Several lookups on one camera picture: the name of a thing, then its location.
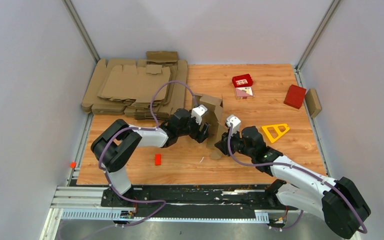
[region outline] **cardboard flap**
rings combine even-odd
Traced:
[[[107,68],[110,70],[117,65],[136,65],[136,60],[135,59],[129,59],[129,58],[111,58],[108,61]]]
[[[161,74],[163,72],[163,66],[157,64],[146,65],[147,74]]]
[[[203,104],[206,108],[208,108],[208,110],[214,112],[216,109],[216,106],[220,107],[222,100],[217,97],[203,94],[202,97],[199,99],[199,102],[200,104]]]
[[[222,116],[223,116],[223,107],[215,106],[214,113],[215,113],[215,116],[217,117],[217,121],[221,122],[222,121]]]
[[[93,71],[92,78],[90,79],[89,86],[87,87],[86,93],[84,94],[81,106],[85,112],[92,110],[92,105],[95,103],[97,98],[97,92],[101,87],[102,81],[105,77],[107,68],[107,60],[102,58],[96,64],[95,70]]]
[[[179,60],[179,55],[177,51],[147,51],[146,58],[148,62],[173,63]]]
[[[147,66],[147,60],[146,59],[138,59],[137,60],[137,66],[145,68]]]
[[[188,74],[188,61],[186,60],[178,60],[177,61],[177,70],[185,71]]]
[[[120,65],[115,66],[112,69],[112,71],[120,71],[120,67],[122,67],[122,66],[120,66]],[[122,77],[126,80],[128,80],[130,77],[136,78],[138,75],[138,69],[136,68],[135,65],[125,65],[121,68],[121,72],[123,72]]]

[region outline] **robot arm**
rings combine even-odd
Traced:
[[[209,125],[202,124],[203,116],[207,111],[203,105],[191,111],[179,108],[170,120],[164,121],[158,128],[137,127],[118,119],[92,143],[91,150],[96,159],[99,159],[111,138],[120,130],[130,128],[115,138],[121,143],[112,142],[102,160],[111,183],[120,194],[124,194],[132,186],[125,166],[135,149],[137,147],[167,148],[175,144],[179,137],[188,135],[198,143],[202,143],[209,137]]]
[[[309,212],[324,220],[329,228],[340,237],[350,239],[360,224],[344,200],[326,183],[337,188],[350,201],[360,218],[365,221],[371,214],[371,210],[355,184],[346,177],[336,180],[293,162],[280,151],[266,146],[263,136],[255,126],[245,127],[240,135],[240,124],[241,121],[237,117],[229,116],[226,125],[231,130],[222,135],[221,141],[217,142],[215,147],[224,155],[229,156],[228,138],[230,134],[232,154],[238,152],[246,155],[251,158],[253,164],[268,164],[256,168],[262,173],[278,178],[266,190],[266,197],[270,199],[270,202],[279,202],[282,205]],[[311,175],[321,178],[322,181],[316,180]]]
[[[120,144],[111,142],[102,160],[110,182],[120,194],[124,194],[131,188],[125,165],[134,150],[137,147],[167,148],[175,144],[181,136],[190,136],[198,143],[202,143],[209,137],[209,125],[202,124],[206,112],[207,109],[203,105],[191,111],[179,108],[170,120],[166,120],[158,128],[136,127],[119,119],[92,143],[91,150],[99,159],[112,137],[120,130],[129,128],[116,137],[121,141]],[[266,146],[263,136],[255,126],[245,127],[240,134],[241,121],[234,115],[227,118],[226,125],[231,130],[225,132],[222,139],[215,144],[224,155],[230,155],[228,149],[230,135],[232,154],[238,152],[246,155],[251,158],[253,164],[274,163],[256,167],[260,172],[278,178],[265,191],[265,198],[270,203],[280,203],[311,213],[323,219],[332,231],[345,239],[351,238],[360,224],[343,199],[325,183],[337,188],[349,200],[363,221],[371,214],[357,187],[348,178],[342,177],[336,180],[296,164],[280,151]],[[322,178],[322,182],[307,173]]]

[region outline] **stack of cardboard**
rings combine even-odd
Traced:
[[[147,59],[101,59],[81,104],[94,114],[126,114],[135,119],[152,119],[150,105],[157,90],[168,81],[187,82],[188,62],[175,51],[148,51]],[[181,84],[168,84],[155,96],[152,108],[160,120],[185,106]]]

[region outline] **small red block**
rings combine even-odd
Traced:
[[[291,85],[287,91],[284,104],[300,109],[306,97],[306,89],[300,86]]]
[[[155,166],[161,165],[161,154],[155,154]]]

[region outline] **red block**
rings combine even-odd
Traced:
[[[286,105],[293,108],[300,109],[303,105],[304,98],[306,97],[306,89],[300,86],[291,85],[286,93],[285,101]]]
[[[251,75],[249,74],[234,76],[232,78],[232,83],[235,88],[251,87],[253,85],[253,82],[254,81],[251,78]]]
[[[161,154],[155,154],[155,166],[161,165]]]

